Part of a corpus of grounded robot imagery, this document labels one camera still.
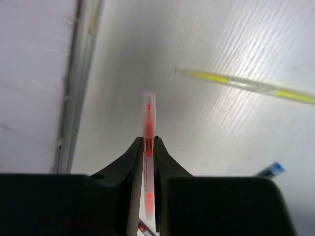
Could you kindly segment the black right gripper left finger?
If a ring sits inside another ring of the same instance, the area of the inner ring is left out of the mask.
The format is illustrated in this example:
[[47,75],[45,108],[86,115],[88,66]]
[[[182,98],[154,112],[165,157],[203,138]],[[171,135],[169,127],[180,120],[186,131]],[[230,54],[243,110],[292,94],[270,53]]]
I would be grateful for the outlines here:
[[3,236],[135,236],[143,139],[97,173],[1,174]]

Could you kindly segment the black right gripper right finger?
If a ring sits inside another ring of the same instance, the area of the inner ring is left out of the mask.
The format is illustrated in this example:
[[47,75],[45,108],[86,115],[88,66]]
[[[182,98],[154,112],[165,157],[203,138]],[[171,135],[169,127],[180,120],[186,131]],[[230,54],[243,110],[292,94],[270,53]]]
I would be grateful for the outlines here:
[[279,188],[262,177],[195,177],[154,139],[155,222],[161,236],[294,236]]

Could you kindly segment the orange pen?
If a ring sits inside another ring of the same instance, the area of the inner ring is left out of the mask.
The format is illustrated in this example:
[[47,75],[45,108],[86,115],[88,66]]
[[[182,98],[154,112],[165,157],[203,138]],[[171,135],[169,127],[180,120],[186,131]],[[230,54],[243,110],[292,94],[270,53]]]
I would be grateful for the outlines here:
[[154,213],[154,139],[156,137],[156,94],[143,94],[143,187],[145,215],[151,219]]

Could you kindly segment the yellow pen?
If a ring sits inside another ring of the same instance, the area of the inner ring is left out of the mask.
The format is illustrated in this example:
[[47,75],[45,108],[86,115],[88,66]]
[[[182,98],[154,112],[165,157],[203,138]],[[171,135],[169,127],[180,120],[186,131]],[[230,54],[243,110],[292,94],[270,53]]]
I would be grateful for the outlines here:
[[245,78],[229,75],[220,75],[211,72],[204,72],[193,69],[176,68],[176,74],[209,81],[212,83],[223,84],[228,87],[247,90],[267,96],[283,98],[305,104],[315,104],[315,95],[291,88],[285,88],[277,85],[253,81]]

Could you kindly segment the red pen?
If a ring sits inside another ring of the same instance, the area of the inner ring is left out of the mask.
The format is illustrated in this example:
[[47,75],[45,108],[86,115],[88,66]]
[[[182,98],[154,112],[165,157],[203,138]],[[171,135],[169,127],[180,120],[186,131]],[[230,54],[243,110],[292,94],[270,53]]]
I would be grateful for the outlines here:
[[157,234],[150,230],[149,227],[141,219],[138,220],[138,230],[144,236],[157,236]]

